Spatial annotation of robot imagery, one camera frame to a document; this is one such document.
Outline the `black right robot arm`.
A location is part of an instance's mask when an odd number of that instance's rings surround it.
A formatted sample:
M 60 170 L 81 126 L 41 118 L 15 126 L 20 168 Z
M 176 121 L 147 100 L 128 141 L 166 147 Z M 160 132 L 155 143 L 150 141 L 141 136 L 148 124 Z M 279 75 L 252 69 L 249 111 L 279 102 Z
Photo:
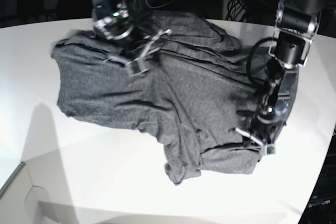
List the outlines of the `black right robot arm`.
M 127 0 L 91 0 L 93 26 L 98 34 L 115 44 L 117 50 L 108 54 L 108 60 L 131 63 L 145 59 L 159 50 L 153 44 L 170 29 L 154 28 L 152 16 L 135 13 Z

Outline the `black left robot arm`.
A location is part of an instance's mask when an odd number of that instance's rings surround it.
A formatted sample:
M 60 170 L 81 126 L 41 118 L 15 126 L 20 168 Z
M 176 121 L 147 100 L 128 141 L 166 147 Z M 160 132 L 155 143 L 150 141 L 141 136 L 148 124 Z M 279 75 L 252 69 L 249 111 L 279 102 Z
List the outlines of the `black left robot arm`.
M 250 50 L 246 72 L 259 96 L 254 111 L 238 111 L 245 119 L 235 132 L 242 136 L 245 148 L 274 147 L 291 110 L 299 67 L 307 62 L 327 3 L 328 0 L 279 0 L 273 36 L 261 39 Z M 268 49 L 271 58 L 266 64 L 266 79 L 257 81 L 252 77 L 251 63 L 258 47 L 266 42 L 276 45 Z

